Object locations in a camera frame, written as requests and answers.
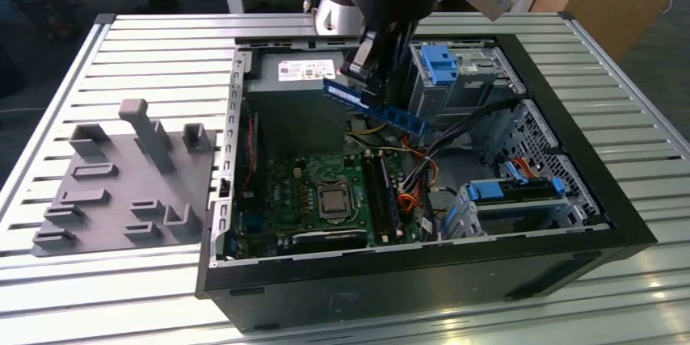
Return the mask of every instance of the label sticker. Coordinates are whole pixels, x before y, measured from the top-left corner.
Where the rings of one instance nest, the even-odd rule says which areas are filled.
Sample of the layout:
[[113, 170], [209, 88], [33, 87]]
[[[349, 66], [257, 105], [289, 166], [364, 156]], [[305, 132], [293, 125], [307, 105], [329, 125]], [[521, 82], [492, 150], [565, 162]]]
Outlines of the label sticker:
[[280, 82], [323, 80], [324, 78], [335, 79], [333, 60], [281, 61], [277, 64], [277, 80]]
[[421, 228], [425, 230], [429, 234], [433, 233], [433, 226], [431, 225], [431, 221], [427, 220], [427, 218], [421, 219]]

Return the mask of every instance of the floor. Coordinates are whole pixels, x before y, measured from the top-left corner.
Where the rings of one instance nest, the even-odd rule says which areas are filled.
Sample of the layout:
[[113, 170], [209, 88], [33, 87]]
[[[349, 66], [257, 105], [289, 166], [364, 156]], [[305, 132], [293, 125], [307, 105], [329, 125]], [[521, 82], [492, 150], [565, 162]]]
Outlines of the floor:
[[[0, 184], [4, 183], [14, 166], [33, 128], [41, 118], [41, 109], [49, 104], [61, 78], [81, 46], [86, 27], [100, 13], [141, 14], [146, 0], [69, 0], [76, 19], [84, 27], [78, 39], [69, 43], [54, 43], [44, 39], [25, 16], [0, 0], [0, 45], [13, 58], [20, 71], [28, 78], [25, 87], [9, 97], [0, 99]], [[178, 13], [225, 13], [224, 0], [177, 0]], [[301, 1], [288, 0], [295, 10], [275, 1], [245, 0], [248, 11], [296, 11]], [[620, 67], [670, 122], [686, 138], [690, 138], [690, 0], [674, 0], [670, 11], [648, 29], [630, 51]]]

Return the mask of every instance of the ram slot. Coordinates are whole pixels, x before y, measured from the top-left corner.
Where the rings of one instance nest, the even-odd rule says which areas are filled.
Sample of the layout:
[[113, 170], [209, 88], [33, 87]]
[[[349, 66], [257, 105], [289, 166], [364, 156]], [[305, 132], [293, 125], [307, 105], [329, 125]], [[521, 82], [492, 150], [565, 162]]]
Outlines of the ram slot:
[[361, 174], [376, 241], [393, 242], [401, 234], [401, 223], [395, 189], [388, 178], [383, 155], [361, 155]]

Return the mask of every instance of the metal rail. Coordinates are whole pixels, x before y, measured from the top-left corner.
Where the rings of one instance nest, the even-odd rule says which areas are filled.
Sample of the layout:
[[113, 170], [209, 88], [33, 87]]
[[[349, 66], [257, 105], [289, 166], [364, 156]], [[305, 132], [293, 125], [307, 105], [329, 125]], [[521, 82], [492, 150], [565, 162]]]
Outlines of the metal rail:
[[210, 301], [193, 298], [198, 245], [32, 257], [30, 238], [66, 170], [72, 149], [64, 139], [76, 123], [97, 121], [108, 133], [128, 133], [132, 129], [116, 120], [117, 104], [145, 98], [149, 116], [169, 131], [193, 121], [220, 132], [232, 38], [313, 34], [303, 15], [122, 15], [92, 30], [0, 195], [0, 342], [583, 345], [687, 340], [687, 143], [581, 29], [556, 15], [517, 14], [489, 23], [477, 15], [437, 14], [419, 29], [516, 34], [648, 223], [656, 246], [597, 268], [545, 298], [248, 336]]

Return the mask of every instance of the metal chassis frame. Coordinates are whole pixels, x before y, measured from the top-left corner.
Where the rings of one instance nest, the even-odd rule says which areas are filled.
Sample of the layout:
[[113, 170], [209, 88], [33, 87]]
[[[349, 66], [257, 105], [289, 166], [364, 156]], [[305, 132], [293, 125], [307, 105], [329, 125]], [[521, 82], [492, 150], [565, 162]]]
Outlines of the metal chassis frame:
[[[424, 39], [445, 39], [445, 36], [424, 36]], [[524, 257], [535, 257], [548, 255], [572, 255], [572, 263], [581, 260], [581, 255], [587, 257], [581, 261], [581, 265], [575, 265], [568, 272], [561, 273], [559, 266], [541, 276], [541, 279], [549, 279], [544, 286], [535, 279], [523, 288], [517, 288], [505, 296], [515, 299], [524, 297], [547, 295], [556, 289], [561, 288], [572, 279], [587, 273], [600, 264], [619, 259], [626, 259], [636, 252], [643, 250], [656, 242], [636, 210], [632, 208], [631, 202], [620, 190], [613, 177], [608, 173], [603, 162], [591, 147], [583, 132], [576, 126], [575, 120], [564, 109], [555, 92], [552, 91], [541, 73], [539, 72], [521, 44], [515, 36], [507, 35], [485, 35], [459, 36], [452, 35], [453, 39], [477, 39], [492, 38], [496, 45], [505, 54], [507, 61], [511, 63], [513, 70], [523, 84], [528, 86], [528, 94], [535, 102], [547, 123], [551, 126], [559, 144], [569, 157], [569, 161], [577, 170], [580, 177], [588, 183], [589, 193], [599, 201], [599, 206], [608, 214], [608, 220], [613, 225], [613, 229], [592, 230], [585, 234], [565, 234], [555, 236], [540, 236], [533, 238], [523, 238], [517, 241], [513, 239], [503, 239], [493, 242], [479, 242], [476, 244], [449, 244], [443, 242], [439, 244], [425, 243], [421, 254], [421, 246], [416, 249], [407, 250], [376, 250], [375, 255], [341, 255], [335, 252], [333, 255], [319, 257], [317, 259], [284, 261], [280, 258], [269, 258], [261, 260], [246, 260], [246, 265], [233, 263], [229, 267], [217, 266], [212, 260], [212, 252], [208, 247], [213, 248], [210, 241], [202, 237], [201, 246], [202, 254], [198, 263], [198, 280], [196, 294], [204, 297], [210, 292], [213, 300], [217, 303], [218, 295], [228, 296], [226, 292], [257, 292], [262, 293], [262, 286], [281, 284], [284, 282], [300, 280], [323, 280], [335, 279], [343, 276], [363, 276], [367, 274], [385, 273], [387, 271], [404, 271], [433, 266], [461, 266], [471, 263], [500, 261], [517, 259]], [[272, 38], [260, 38], [260, 42], [270, 41]], [[296, 40], [327, 40], [323, 37], [296, 36]], [[236, 70], [232, 73], [232, 80], [241, 78], [241, 72]], [[224, 204], [225, 210], [229, 210], [229, 201]], [[210, 236], [217, 236], [216, 219], [212, 221]], [[228, 224], [229, 220], [224, 217], [217, 220], [220, 225]], [[435, 251], [435, 255], [427, 255], [428, 250]]]

